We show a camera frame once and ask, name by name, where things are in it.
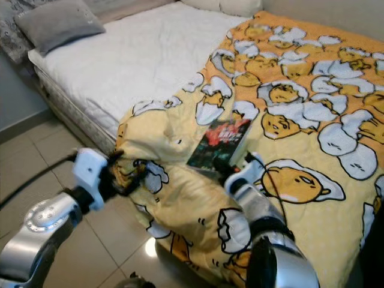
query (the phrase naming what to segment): white mattress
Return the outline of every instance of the white mattress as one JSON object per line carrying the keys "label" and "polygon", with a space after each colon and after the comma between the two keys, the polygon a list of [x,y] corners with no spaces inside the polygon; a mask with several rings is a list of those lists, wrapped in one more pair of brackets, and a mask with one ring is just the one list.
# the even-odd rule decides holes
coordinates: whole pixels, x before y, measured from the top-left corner
{"label": "white mattress", "polygon": [[29,59],[96,124],[115,137],[136,102],[166,100],[199,71],[241,17],[181,2],[105,25],[106,33]]}

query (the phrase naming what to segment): book cover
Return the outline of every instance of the book cover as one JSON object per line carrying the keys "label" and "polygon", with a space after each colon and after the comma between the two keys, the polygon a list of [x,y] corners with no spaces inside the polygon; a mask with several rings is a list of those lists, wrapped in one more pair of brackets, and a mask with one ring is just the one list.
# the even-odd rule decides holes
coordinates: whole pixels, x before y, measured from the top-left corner
{"label": "book cover", "polygon": [[251,121],[247,119],[213,122],[194,150],[187,165],[201,170],[201,172],[215,172],[213,165],[215,157],[230,163],[233,156],[241,148],[250,125]]}

